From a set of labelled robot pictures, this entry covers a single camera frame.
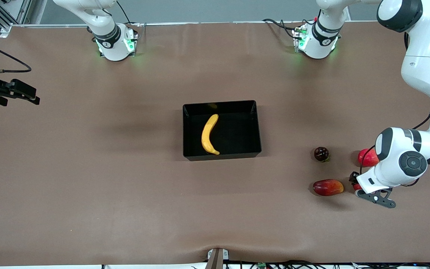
brown table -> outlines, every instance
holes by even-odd
[[[147,27],[138,54],[97,55],[79,29],[14,27],[0,48],[32,66],[41,105],[0,107],[0,265],[231,259],[430,262],[430,167],[395,209],[354,196],[357,150],[413,127],[428,97],[400,75],[402,35],[346,24],[324,60],[265,24]],[[0,68],[19,68],[0,55]],[[183,104],[254,99],[263,152],[182,156]],[[311,151],[331,150],[317,163]],[[334,178],[346,192],[315,196]]]

banana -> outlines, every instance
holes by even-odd
[[[219,155],[220,152],[216,151],[213,147],[212,143],[210,142],[210,132],[212,131],[213,127],[215,126],[216,122],[218,121],[218,114],[213,114],[210,119],[208,119],[207,123],[205,124],[205,127],[203,128],[202,132],[202,146],[205,149],[206,152],[212,153],[215,155]]]

red fruit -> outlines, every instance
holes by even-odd
[[[357,191],[358,189],[363,189],[363,188],[361,187],[361,185],[355,184],[355,185],[353,185],[353,189],[355,189],[355,191]]]
[[[368,148],[361,150],[358,154],[358,163],[361,164],[361,160],[363,159],[364,154],[367,152]],[[363,161],[363,167],[371,167],[375,166],[379,163],[379,159],[377,158],[376,151],[374,149],[370,150]]]
[[[314,182],[313,190],[321,196],[331,196],[334,194],[340,194],[345,190],[343,184],[336,179],[325,179],[318,182]]]

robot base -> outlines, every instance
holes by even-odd
[[[307,56],[313,59],[323,59],[335,48],[338,37],[331,44],[321,46],[320,42],[316,40],[312,34],[312,27],[314,24],[304,24],[300,26],[299,30],[292,31],[294,37],[300,37],[301,40],[293,39],[295,52],[303,51]]]
[[[117,24],[117,26],[121,29],[121,37],[113,48],[105,48],[96,41],[99,46],[100,56],[111,61],[121,61],[128,56],[135,56],[137,47],[138,34],[135,34],[133,29],[124,24]]]

black tray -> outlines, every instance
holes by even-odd
[[[255,101],[185,104],[184,157],[191,161],[251,158],[261,152]],[[202,131],[208,119],[218,114],[210,141],[220,155],[202,147]]]

